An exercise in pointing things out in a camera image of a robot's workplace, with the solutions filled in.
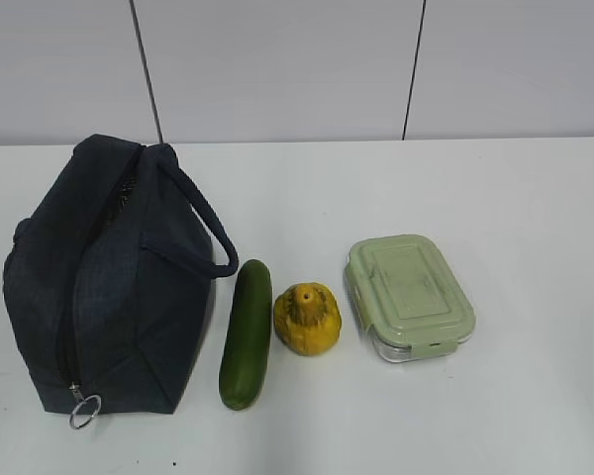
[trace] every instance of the glass food container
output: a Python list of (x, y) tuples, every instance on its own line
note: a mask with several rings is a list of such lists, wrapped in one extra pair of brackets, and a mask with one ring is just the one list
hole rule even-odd
[(445, 258), (426, 237), (379, 237), (355, 244), (346, 286), (378, 354), (398, 363), (453, 353), (475, 315)]

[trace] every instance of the zipper pull ring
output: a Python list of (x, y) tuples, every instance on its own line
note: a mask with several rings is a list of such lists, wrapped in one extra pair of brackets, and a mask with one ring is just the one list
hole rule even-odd
[[(92, 422), (93, 419), (95, 419), (97, 417), (97, 415), (99, 414), (99, 411), (101, 411), (101, 396), (99, 396), (98, 394), (91, 394), (87, 398), (84, 398), (83, 394), (81, 394), (81, 390), (79, 389), (79, 385), (75, 384), (75, 383), (72, 383), (68, 387), (68, 389), (72, 393), (72, 396), (75, 398), (75, 402), (77, 403), (76, 406), (73, 408), (72, 412), (70, 413), (70, 418), (68, 419), (70, 428), (74, 428), (75, 430), (85, 428)], [(92, 414), (83, 415), (83, 416), (86, 416), (87, 419), (83, 423), (78, 424), (75, 421), (75, 418), (77, 416), (79, 416), (78, 413), (81, 410), (81, 408), (84, 407), (86, 404), (88, 404), (90, 401), (95, 402), (95, 405), (96, 405), (95, 410), (92, 412)]]

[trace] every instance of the yellow squash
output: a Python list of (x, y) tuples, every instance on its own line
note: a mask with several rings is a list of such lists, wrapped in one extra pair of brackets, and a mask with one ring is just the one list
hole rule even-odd
[(341, 314), (333, 293), (322, 284), (297, 284), (275, 301), (275, 330), (293, 351), (314, 356), (339, 339)]

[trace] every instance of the table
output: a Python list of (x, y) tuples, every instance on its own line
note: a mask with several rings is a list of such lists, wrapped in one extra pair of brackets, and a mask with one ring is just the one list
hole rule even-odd
[[(42, 410), (0, 282), (0, 474), (594, 475), (594, 138), (175, 149), (275, 295), (331, 287), (340, 342), (304, 358), (273, 336), (259, 400), (227, 410), (224, 279), (176, 414), (73, 431)], [(0, 147), (0, 276), (70, 152)], [(477, 328), (453, 355), (390, 365), (360, 339), (342, 270), (354, 242), (411, 233), (443, 251)]]

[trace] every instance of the navy blue lunch bag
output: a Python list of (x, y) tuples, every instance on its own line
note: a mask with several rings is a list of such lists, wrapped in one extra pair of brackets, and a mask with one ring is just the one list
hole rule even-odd
[[(229, 258), (213, 261), (216, 237)], [(168, 144), (93, 136), (21, 222), (3, 274), (18, 348), (44, 409), (174, 412), (238, 254)], [(87, 413), (85, 422), (75, 415)]]

